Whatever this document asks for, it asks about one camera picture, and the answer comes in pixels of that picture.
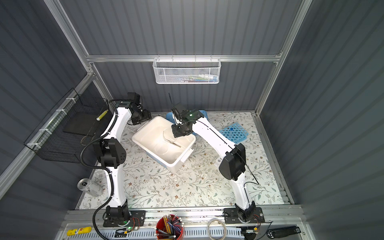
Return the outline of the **blue plastic bin lid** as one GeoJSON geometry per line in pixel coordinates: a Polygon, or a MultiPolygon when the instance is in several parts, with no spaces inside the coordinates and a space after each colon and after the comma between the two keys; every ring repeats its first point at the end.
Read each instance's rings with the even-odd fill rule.
{"type": "MultiPolygon", "coordinates": [[[[204,117],[209,120],[208,118],[208,114],[206,111],[204,110],[200,110],[200,112],[204,115],[204,117]]],[[[169,112],[166,114],[166,120],[170,121],[171,123],[175,124],[176,121],[175,121],[175,117],[174,117],[174,114],[172,112],[169,112]]]]}

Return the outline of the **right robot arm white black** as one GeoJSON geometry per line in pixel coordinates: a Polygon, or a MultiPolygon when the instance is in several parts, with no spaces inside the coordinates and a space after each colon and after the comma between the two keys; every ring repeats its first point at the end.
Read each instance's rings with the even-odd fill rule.
{"type": "Polygon", "coordinates": [[[175,138],[196,133],[218,153],[216,165],[221,175],[230,181],[235,194],[238,218],[243,223],[249,222],[253,218],[256,204],[251,200],[246,188],[247,162],[244,145],[237,145],[227,139],[198,110],[173,107],[172,113],[175,121],[172,132],[175,138]]]}

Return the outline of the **white plastic storage bin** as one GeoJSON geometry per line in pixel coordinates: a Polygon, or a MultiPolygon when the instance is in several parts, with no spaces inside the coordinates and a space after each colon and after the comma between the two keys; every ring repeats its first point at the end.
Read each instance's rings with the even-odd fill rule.
{"type": "Polygon", "coordinates": [[[171,173],[179,171],[193,153],[194,135],[175,138],[172,123],[157,116],[133,135],[132,140],[171,173]]]}

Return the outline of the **clear petri dish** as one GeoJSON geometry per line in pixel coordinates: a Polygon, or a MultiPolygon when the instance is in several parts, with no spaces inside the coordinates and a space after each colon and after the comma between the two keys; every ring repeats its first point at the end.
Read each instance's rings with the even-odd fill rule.
{"type": "Polygon", "coordinates": [[[171,127],[165,128],[163,131],[163,138],[165,141],[169,143],[174,143],[176,139],[174,138],[174,134],[171,127]]]}
{"type": "Polygon", "coordinates": [[[167,142],[159,142],[155,145],[155,152],[158,156],[166,155],[169,151],[170,144],[167,142]]]}

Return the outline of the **white test tube rack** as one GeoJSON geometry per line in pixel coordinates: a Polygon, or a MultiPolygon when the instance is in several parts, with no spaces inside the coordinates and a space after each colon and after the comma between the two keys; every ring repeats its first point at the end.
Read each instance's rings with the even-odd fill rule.
{"type": "Polygon", "coordinates": [[[220,167],[220,165],[221,165],[221,163],[222,163],[222,160],[223,160],[223,158],[221,158],[221,157],[218,157],[218,158],[215,160],[215,162],[214,162],[214,166],[215,166],[217,169],[220,167]]]}

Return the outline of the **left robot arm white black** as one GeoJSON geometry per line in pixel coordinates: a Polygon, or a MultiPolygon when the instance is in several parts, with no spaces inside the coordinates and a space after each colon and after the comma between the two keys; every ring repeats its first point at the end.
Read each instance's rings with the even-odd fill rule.
{"type": "Polygon", "coordinates": [[[106,204],[105,221],[113,225],[126,226],[131,220],[127,197],[123,187],[123,164],[127,152],[120,140],[128,124],[141,124],[152,118],[148,110],[143,109],[140,100],[118,100],[115,104],[113,117],[101,139],[93,143],[98,162],[107,169],[107,187],[110,194],[106,204]]]}

